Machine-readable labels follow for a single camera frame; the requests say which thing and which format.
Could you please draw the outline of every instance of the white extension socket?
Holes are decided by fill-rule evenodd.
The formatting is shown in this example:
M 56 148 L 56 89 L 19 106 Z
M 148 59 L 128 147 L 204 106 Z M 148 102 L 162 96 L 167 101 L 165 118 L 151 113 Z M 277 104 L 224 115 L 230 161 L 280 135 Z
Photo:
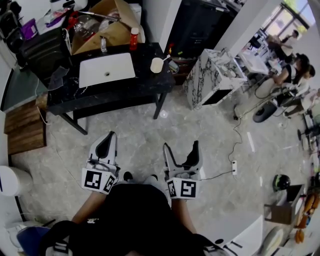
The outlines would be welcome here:
M 232 175 L 237 175 L 237 174 L 238 174 L 237 161 L 233 160 L 232 161 Z

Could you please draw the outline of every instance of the marble cabinet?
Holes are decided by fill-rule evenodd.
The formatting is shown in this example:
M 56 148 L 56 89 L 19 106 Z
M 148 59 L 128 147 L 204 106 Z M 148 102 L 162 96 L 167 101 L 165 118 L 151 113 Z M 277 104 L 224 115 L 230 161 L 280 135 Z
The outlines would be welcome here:
M 240 86 L 247 84 L 247 78 L 235 59 L 228 53 L 222 56 L 220 53 L 204 49 L 183 83 L 192 109 L 217 105 Z

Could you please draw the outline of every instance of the red bottle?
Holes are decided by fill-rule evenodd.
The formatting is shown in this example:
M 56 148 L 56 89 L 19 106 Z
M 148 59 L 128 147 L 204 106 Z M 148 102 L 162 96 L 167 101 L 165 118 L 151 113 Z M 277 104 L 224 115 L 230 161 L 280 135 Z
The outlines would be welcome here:
M 135 51 L 138 47 L 139 28 L 131 28 L 130 51 Z

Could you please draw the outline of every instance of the cardboard box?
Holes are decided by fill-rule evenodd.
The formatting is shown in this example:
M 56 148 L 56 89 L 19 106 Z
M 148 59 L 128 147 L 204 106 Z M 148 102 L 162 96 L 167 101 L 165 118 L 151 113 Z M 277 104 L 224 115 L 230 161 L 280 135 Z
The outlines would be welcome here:
M 101 0 L 92 7 L 89 12 L 108 15 L 114 9 L 118 10 L 120 20 L 110 24 L 106 29 L 99 31 L 88 41 L 84 41 L 82 38 L 75 35 L 72 40 L 72 55 L 100 49 L 100 36 L 106 38 L 107 47 L 127 45 L 130 43 L 131 28 L 139 28 L 140 25 L 127 2 L 124 0 Z M 138 43 L 142 43 L 140 33 L 138 35 Z

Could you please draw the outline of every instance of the window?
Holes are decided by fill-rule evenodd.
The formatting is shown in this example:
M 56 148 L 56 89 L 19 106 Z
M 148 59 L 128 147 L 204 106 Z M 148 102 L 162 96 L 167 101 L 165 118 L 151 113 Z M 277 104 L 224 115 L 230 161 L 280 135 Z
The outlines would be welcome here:
M 308 0 L 283 0 L 262 24 L 261 29 L 280 39 L 299 31 L 299 38 L 316 23 Z

